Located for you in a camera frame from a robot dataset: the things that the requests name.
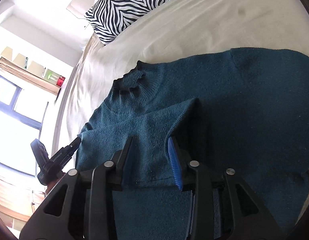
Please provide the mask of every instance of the bed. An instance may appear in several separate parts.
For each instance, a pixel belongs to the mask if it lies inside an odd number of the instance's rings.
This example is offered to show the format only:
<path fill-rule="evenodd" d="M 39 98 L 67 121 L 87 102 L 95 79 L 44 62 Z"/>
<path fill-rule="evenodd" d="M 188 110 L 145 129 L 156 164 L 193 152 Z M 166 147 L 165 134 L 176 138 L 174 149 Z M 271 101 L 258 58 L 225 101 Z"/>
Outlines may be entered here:
<path fill-rule="evenodd" d="M 309 56 L 307 10 L 309 6 L 300 0 L 170 0 L 106 46 L 94 34 L 72 83 L 59 148 L 77 136 L 108 95 L 113 80 L 133 69 L 138 60 L 171 62 L 238 47 L 291 49 Z M 308 203 L 309 197 L 300 215 Z"/>

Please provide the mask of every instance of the human hand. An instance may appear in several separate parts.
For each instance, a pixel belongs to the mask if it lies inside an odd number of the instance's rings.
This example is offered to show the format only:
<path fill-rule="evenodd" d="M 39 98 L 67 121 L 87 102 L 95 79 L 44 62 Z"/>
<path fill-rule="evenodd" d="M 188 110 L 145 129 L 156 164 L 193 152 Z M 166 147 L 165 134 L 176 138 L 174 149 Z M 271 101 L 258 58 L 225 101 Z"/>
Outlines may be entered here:
<path fill-rule="evenodd" d="M 46 189 L 46 195 L 48 195 L 48 193 L 53 189 L 53 187 L 62 179 L 62 177 L 60 179 L 56 179 L 52 182 L 50 182 L 48 184 L 48 187 Z"/>

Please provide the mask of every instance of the teal sweater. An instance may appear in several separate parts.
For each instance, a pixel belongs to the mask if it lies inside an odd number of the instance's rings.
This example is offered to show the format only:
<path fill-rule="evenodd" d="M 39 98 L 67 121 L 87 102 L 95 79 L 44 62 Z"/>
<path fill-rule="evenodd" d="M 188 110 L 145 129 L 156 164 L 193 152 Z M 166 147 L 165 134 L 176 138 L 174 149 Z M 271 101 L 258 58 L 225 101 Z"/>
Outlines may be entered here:
<path fill-rule="evenodd" d="M 167 138 L 192 159 L 233 168 L 290 229 L 309 193 L 309 57 L 231 49 L 138 62 L 83 127 L 77 168 L 93 169 L 135 136 L 125 189 L 114 193 L 118 239 L 183 239 L 189 192 L 174 186 Z"/>

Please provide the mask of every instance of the zebra print pillow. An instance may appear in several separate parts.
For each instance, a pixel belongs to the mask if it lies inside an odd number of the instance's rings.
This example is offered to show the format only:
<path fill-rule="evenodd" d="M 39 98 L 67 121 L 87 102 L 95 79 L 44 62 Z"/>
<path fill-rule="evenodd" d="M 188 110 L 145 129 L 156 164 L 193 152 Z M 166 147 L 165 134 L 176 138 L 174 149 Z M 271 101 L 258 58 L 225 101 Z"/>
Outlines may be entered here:
<path fill-rule="evenodd" d="M 86 18 L 103 44 L 113 41 L 133 22 L 167 0 L 99 0 Z"/>

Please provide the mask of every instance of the ribbed neckline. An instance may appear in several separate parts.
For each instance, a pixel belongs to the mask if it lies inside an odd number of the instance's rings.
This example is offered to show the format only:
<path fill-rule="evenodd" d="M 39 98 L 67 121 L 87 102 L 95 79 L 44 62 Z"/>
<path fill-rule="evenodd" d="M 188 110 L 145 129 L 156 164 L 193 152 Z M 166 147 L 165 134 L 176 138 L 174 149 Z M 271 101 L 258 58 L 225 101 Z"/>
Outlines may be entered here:
<path fill-rule="evenodd" d="M 114 80 L 104 104 L 112 111 L 127 113 L 143 108 L 157 94 L 163 79 L 163 64 L 137 62 L 123 78 Z"/>

